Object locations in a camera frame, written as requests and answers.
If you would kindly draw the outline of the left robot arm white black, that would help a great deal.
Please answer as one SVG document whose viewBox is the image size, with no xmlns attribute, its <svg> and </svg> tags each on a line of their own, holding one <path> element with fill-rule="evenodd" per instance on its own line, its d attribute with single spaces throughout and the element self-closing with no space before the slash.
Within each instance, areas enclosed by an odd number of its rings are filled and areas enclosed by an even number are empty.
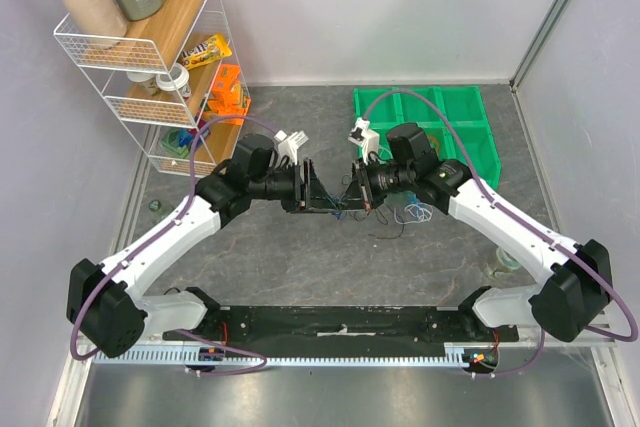
<svg viewBox="0 0 640 427">
<path fill-rule="evenodd" d="M 88 259 L 71 270 L 66 316 L 108 358 L 127 352 L 141 338 L 177 329 L 208 340 L 219 329 L 216 303 L 198 288 L 170 301 L 147 296 L 155 280 L 202 240 L 246 212 L 254 200 L 275 200 L 287 212 L 309 202 L 303 175 L 308 161 L 298 150 L 303 131 L 275 136 L 248 134 L 231 158 L 190 188 L 176 210 L 122 251 L 100 263 Z"/>
</svg>

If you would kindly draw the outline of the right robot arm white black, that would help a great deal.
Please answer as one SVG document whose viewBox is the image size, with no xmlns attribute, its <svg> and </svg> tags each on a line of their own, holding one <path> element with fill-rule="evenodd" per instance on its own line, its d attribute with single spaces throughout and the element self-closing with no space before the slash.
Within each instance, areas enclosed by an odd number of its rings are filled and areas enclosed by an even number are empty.
<svg viewBox="0 0 640 427">
<path fill-rule="evenodd" d="M 494 327 L 538 324 L 562 342 L 572 342 L 610 303 L 594 279 L 611 281 L 608 250 L 590 240 L 579 244 L 506 202 L 457 159 L 439 158 L 415 123 L 386 134 L 392 158 L 377 156 L 379 135 L 359 118 L 349 139 L 362 149 L 352 170 L 349 203 L 372 210 L 389 194 L 412 192 L 442 213 L 482 233 L 522 266 L 534 282 L 516 288 L 487 288 L 458 315 L 467 339 L 483 339 Z"/>
</svg>

